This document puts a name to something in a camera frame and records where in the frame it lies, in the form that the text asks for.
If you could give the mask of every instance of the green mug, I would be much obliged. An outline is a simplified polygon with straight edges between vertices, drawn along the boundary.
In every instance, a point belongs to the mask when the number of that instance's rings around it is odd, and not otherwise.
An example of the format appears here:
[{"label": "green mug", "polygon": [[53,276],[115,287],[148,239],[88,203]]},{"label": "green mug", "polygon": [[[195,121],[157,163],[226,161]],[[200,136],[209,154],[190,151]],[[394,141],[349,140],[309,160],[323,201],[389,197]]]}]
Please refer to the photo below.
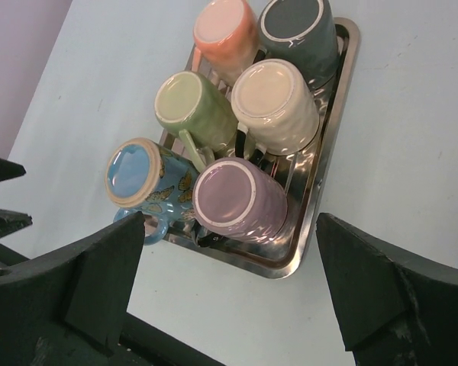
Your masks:
[{"label": "green mug", "polygon": [[178,72],[166,80],[154,110],[161,126],[183,142],[199,172],[215,160],[214,154],[234,144],[237,119],[231,103],[197,72]]}]

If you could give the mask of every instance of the orange mug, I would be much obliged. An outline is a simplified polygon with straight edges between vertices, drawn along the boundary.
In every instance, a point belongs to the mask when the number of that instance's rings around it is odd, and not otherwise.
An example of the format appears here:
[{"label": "orange mug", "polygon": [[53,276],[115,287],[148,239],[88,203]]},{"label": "orange mug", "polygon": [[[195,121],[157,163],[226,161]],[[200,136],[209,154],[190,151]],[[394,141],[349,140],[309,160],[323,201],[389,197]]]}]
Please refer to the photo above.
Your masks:
[{"label": "orange mug", "polygon": [[229,86],[253,64],[260,45],[256,15],[246,0],[212,1],[198,16],[193,37],[192,71],[198,71],[203,56]]}]

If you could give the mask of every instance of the mug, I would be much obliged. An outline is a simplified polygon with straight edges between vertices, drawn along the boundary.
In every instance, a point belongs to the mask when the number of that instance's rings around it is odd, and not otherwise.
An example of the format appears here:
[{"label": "mug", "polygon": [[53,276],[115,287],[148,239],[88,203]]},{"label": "mug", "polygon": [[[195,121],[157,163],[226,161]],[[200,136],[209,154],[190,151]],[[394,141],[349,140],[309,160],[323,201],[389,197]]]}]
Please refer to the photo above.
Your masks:
[{"label": "mug", "polygon": [[246,0],[211,2],[198,16],[193,38],[192,71],[198,71],[203,55],[229,86],[253,64],[260,45],[256,16]]},{"label": "mug", "polygon": [[265,243],[283,227],[283,188],[251,162],[223,158],[198,177],[193,194],[197,221],[213,233],[241,242]]},{"label": "mug", "polygon": [[231,103],[197,72],[178,72],[166,80],[156,94],[154,110],[161,126],[183,142],[200,172],[215,160],[214,153],[224,153],[234,144],[237,119]]},{"label": "mug", "polygon": [[144,138],[127,141],[115,150],[105,173],[107,195],[121,207],[114,221],[137,211],[155,217],[156,231],[144,244],[159,242],[171,222],[195,219],[197,177],[193,164],[173,151]]},{"label": "mug", "polygon": [[231,105],[239,120],[238,141],[248,132],[272,155],[296,153],[319,128],[319,114],[301,73],[288,61],[255,63],[237,80]]},{"label": "mug", "polygon": [[271,57],[297,66],[311,89],[337,70],[336,26],[328,0],[272,0],[261,13],[258,32]]}]

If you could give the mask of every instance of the white table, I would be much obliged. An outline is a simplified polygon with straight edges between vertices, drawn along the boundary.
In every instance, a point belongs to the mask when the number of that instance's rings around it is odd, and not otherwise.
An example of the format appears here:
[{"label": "white table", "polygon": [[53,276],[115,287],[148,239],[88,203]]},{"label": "white table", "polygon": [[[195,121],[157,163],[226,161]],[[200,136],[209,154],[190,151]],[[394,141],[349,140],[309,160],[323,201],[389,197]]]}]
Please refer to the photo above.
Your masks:
[{"label": "white table", "polygon": [[[205,3],[73,0],[11,151],[27,175],[0,184],[0,207],[34,225],[4,244],[35,257],[111,222],[108,157],[131,137],[160,138],[154,95],[184,68]],[[332,6],[362,44],[321,211],[458,267],[458,0]],[[128,311],[228,365],[353,364],[314,237],[281,281],[146,247]]]}]

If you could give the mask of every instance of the tray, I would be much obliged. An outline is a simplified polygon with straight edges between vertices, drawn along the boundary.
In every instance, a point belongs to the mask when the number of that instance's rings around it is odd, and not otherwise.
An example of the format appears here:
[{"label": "tray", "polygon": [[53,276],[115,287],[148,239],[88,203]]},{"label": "tray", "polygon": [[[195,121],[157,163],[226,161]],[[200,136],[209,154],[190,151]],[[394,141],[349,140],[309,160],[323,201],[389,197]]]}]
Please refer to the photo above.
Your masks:
[{"label": "tray", "polygon": [[[266,155],[273,163],[266,171],[284,187],[289,200],[287,221],[277,239],[263,245],[230,240],[224,245],[200,248],[190,239],[191,225],[175,223],[169,228],[165,240],[266,278],[284,278],[299,267],[317,218],[321,191],[360,43],[360,31],[351,20],[335,18],[334,22],[340,47],[340,65],[336,75],[314,92],[320,114],[318,138],[302,151],[289,156]],[[190,69],[192,55],[186,69]],[[199,72],[211,77],[210,66],[205,60]],[[226,96],[231,93],[230,90],[223,92]],[[187,156],[182,143],[166,131],[163,131],[160,143]],[[147,225],[154,226],[155,223],[148,221]]]}]

